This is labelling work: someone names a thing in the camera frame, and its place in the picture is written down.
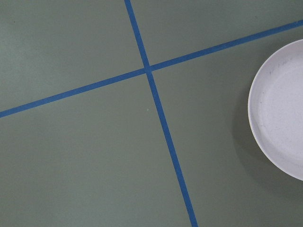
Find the pink plate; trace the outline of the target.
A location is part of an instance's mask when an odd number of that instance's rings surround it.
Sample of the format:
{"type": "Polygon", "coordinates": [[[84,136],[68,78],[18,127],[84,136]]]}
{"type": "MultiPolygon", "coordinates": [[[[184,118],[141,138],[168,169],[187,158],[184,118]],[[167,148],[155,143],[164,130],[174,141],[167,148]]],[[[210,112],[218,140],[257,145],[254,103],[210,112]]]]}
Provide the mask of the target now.
{"type": "Polygon", "coordinates": [[[248,96],[248,119],[263,154],[286,174],[303,178],[303,42],[274,52],[248,96]]]}

